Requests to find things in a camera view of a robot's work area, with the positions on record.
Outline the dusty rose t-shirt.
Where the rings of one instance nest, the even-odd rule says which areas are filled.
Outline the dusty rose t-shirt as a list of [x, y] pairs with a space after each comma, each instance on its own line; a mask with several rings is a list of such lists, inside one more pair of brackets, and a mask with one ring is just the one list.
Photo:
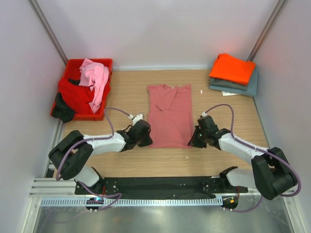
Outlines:
[[193, 135], [191, 85], [149, 85], [151, 148], [188, 149]]

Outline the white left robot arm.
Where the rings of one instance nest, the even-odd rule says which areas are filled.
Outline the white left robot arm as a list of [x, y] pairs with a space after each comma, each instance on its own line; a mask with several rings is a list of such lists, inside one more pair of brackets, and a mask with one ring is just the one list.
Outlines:
[[104, 178], [96, 169], [86, 165], [88, 159], [107, 152], [124, 152], [135, 146], [146, 147], [153, 143], [150, 124], [139, 119], [125, 130], [97, 137], [83, 135], [78, 130], [70, 132], [49, 153], [49, 160], [57, 169], [56, 179], [76, 181], [82, 191], [91, 194], [102, 194]]

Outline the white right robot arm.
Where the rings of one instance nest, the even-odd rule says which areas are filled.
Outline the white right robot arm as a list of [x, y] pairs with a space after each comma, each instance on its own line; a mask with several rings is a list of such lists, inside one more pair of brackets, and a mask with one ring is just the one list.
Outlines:
[[197, 122], [189, 146], [215, 147], [236, 155], [251, 165], [251, 169], [232, 166], [221, 172], [219, 187], [224, 192], [241, 186], [256, 189], [267, 200], [273, 200], [298, 184], [281, 149], [258, 147], [235, 136], [228, 129], [219, 129], [209, 115], [201, 116]]

